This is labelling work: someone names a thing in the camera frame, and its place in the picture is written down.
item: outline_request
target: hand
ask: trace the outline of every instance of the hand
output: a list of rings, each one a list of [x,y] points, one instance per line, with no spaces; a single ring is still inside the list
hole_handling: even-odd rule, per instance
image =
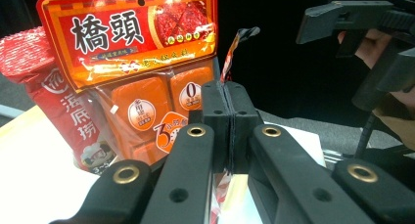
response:
[[[346,31],[342,31],[338,35],[339,43],[342,44],[345,38]],[[366,37],[363,39],[361,45],[357,49],[355,55],[361,59],[366,66],[372,68],[378,59],[381,57],[382,52],[391,41],[391,36],[383,33],[377,29],[369,29]],[[412,114],[415,116],[415,88],[409,93],[403,93],[402,91],[391,92],[401,103],[403,103]]]

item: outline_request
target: label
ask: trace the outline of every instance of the label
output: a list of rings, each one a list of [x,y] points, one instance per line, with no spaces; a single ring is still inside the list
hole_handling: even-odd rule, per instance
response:
[[[157,131],[156,146],[160,150],[170,153],[180,128],[187,124],[187,117],[177,112],[167,113],[161,123],[153,128]]]
[[[56,60],[80,92],[215,55],[216,0],[38,0]]]
[[[180,106],[187,110],[196,110],[202,106],[202,88],[200,85],[190,82],[180,93]]]
[[[156,120],[156,108],[147,100],[135,100],[128,108],[128,119],[135,129],[148,130]]]

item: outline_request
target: red package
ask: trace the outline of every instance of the red package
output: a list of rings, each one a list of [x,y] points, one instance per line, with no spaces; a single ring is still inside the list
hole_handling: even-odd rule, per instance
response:
[[[0,40],[0,72],[24,84],[73,150],[79,168],[101,174],[115,152],[61,76],[42,26]]]

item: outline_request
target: black background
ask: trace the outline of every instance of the black background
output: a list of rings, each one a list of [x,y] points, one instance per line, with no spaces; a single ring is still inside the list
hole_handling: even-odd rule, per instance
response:
[[[0,36],[40,25],[37,0],[0,0]],[[218,0],[222,66],[239,28],[260,33],[239,44],[232,79],[244,85],[254,105],[277,116],[362,126],[368,112],[351,103],[368,68],[357,58],[337,59],[333,36],[306,44],[296,37],[304,10],[328,0]]]

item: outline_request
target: white table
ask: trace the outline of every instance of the white table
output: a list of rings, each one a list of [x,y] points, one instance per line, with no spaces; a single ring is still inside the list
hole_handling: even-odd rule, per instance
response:
[[[325,164],[318,135],[286,128]],[[0,174],[0,223],[7,224],[70,218],[98,179],[74,166],[69,145],[39,107],[0,128]],[[220,224],[260,223],[247,180],[246,175],[232,178]]]

